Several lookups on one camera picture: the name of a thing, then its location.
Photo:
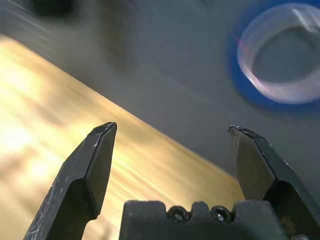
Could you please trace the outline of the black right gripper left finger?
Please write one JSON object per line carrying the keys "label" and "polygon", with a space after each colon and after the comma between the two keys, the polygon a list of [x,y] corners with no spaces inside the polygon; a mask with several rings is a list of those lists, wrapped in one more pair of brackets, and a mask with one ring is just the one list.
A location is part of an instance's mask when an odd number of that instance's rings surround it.
{"label": "black right gripper left finger", "polygon": [[80,240],[101,213],[117,124],[95,127],[62,164],[24,239]]}

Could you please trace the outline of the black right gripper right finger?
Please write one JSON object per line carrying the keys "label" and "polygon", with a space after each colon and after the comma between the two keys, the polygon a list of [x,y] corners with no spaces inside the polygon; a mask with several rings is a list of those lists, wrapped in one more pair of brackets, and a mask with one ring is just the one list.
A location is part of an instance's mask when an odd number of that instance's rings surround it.
{"label": "black right gripper right finger", "polygon": [[244,197],[268,201],[291,240],[318,240],[320,207],[289,164],[258,133],[233,125],[228,132]]}

